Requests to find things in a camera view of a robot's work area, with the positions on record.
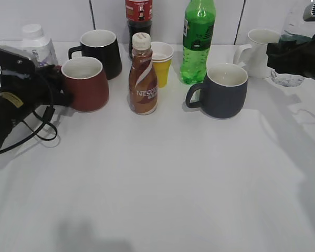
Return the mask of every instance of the mug handle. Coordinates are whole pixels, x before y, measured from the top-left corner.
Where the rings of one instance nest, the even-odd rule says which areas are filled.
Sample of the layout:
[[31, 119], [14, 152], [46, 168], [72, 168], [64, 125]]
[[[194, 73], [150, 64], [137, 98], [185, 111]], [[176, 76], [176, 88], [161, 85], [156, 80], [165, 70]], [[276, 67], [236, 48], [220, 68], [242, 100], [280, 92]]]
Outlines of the mug handle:
[[235, 53], [235, 56], [233, 58], [233, 64], [238, 65], [240, 67], [246, 66], [246, 64], [244, 62], [240, 61], [240, 58], [241, 58], [242, 54], [246, 50], [249, 50], [249, 49], [252, 49], [252, 45], [251, 44], [246, 44], [246, 45], [239, 46], [237, 51], [236, 51], [236, 53]]
[[76, 51], [82, 51], [82, 47], [81, 46], [76, 46], [76, 47], [72, 47], [69, 49], [68, 51], [68, 58], [72, 59], [72, 54]]
[[199, 108], [201, 106], [201, 101], [191, 102], [191, 98], [196, 91], [198, 91], [200, 89], [205, 89], [206, 87], [207, 87], [207, 85], [205, 83], [199, 83], [199, 84], [193, 85], [189, 89], [187, 96], [185, 98], [185, 104], [187, 105], [188, 108], [196, 109], [196, 108]]

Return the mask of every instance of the white paper cup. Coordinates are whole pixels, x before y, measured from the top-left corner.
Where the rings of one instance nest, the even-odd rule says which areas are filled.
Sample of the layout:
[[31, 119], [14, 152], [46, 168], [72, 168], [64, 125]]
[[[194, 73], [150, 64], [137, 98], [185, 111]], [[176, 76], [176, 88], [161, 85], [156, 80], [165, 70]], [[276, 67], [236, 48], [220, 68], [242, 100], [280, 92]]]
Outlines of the white paper cup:
[[174, 55], [174, 49], [164, 42], [152, 42], [153, 62], [166, 62]]

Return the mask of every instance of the wall tile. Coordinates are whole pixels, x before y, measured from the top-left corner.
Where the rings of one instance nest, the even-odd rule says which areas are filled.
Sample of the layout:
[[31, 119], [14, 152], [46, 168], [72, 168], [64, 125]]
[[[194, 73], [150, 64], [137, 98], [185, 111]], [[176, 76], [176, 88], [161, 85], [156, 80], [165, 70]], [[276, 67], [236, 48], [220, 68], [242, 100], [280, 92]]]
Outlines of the wall tile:
[[[116, 33], [119, 42], [128, 43], [125, 0], [92, 0], [97, 29]], [[171, 44], [182, 43], [184, 12], [189, 0], [154, 0], [152, 39]], [[214, 44], [234, 42], [243, 0], [215, 0], [217, 8]]]
[[0, 0], [0, 40], [21, 39], [21, 27], [30, 23], [54, 41], [79, 41], [93, 29], [88, 0]]
[[281, 32], [286, 16], [294, 3], [300, 0], [246, 0], [240, 24], [237, 44], [244, 44], [247, 33], [256, 28], [268, 28]]

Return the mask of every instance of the white plastic bottle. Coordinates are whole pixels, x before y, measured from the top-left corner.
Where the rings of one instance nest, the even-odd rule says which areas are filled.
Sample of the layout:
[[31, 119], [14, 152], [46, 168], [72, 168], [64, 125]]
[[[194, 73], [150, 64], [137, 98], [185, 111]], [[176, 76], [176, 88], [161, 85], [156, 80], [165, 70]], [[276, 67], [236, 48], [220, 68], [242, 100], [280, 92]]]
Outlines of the white plastic bottle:
[[37, 57], [40, 66], [57, 65], [53, 41], [47, 37], [40, 25], [26, 25], [22, 28], [22, 50]]

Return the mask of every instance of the bottle cap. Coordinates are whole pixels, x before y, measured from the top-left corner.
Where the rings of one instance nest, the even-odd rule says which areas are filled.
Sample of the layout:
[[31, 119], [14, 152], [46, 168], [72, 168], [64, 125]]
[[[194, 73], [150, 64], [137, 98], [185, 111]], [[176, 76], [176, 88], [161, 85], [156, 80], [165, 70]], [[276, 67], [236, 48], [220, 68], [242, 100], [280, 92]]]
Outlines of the bottle cap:
[[136, 50], [148, 50], [151, 48], [151, 36], [148, 33], [136, 33], [132, 37], [132, 44]]
[[39, 38], [43, 37], [43, 29], [40, 25], [25, 25], [22, 27], [23, 37], [24, 38]]

